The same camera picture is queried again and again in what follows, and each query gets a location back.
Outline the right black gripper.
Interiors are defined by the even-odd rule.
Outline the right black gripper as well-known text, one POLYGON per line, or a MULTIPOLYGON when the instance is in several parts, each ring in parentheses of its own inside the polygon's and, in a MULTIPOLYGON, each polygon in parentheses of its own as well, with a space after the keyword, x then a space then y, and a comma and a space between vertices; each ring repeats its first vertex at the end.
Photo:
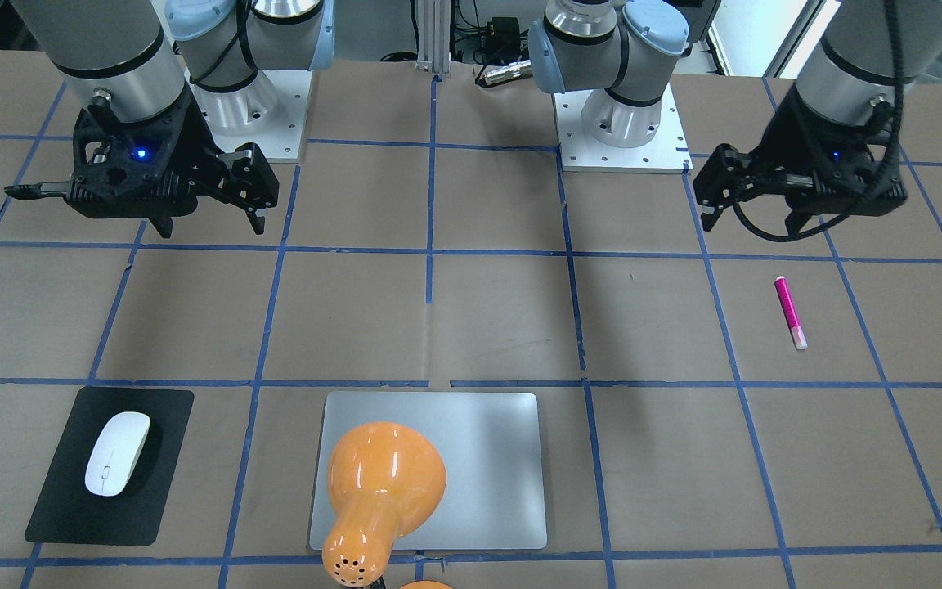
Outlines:
POLYGON ((14 199, 61 198, 85 217, 147 218, 162 239, 173 218, 190 215, 201 196, 242 209, 255 235, 278 204, 280 184, 259 144, 221 153, 194 103, 181 90, 164 111, 124 123, 98 89, 74 125, 74 174, 64 182, 7 186, 14 199))

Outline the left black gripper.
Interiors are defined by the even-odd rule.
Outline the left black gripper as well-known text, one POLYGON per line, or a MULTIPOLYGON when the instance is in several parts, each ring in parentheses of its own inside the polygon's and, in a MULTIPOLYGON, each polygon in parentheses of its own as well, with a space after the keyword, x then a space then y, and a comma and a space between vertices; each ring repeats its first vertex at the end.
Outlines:
POLYGON ((814 112, 792 87, 751 153, 721 144, 693 180, 702 230, 728 208, 750 232, 741 204, 762 194, 784 196, 784 226, 800 235, 816 215, 878 217, 900 208, 906 190, 899 168, 904 106, 864 105, 863 124, 839 124, 814 112))

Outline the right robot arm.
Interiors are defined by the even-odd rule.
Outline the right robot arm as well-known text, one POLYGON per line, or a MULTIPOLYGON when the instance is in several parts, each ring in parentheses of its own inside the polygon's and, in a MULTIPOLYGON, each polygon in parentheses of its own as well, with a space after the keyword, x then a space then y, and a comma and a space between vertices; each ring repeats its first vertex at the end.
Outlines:
POLYGON ((307 81, 335 56, 332 1, 15 1, 82 101, 63 182, 15 184, 87 218, 145 218, 160 237, 209 197, 265 231, 295 160, 307 81))

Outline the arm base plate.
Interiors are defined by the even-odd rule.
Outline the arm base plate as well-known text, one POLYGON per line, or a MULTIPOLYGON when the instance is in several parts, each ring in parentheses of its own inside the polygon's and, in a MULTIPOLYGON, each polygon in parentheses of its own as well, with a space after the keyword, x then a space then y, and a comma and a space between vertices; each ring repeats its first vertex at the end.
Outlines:
POLYGON ((568 172, 684 173, 692 170, 670 85, 650 107, 612 103, 603 90, 557 93, 554 122, 568 172))
POLYGON ((238 91, 203 93, 203 111, 214 141, 227 152, 252 142, 270 163, 298 163, 313 79, 309 70, 262 70, 238 91))

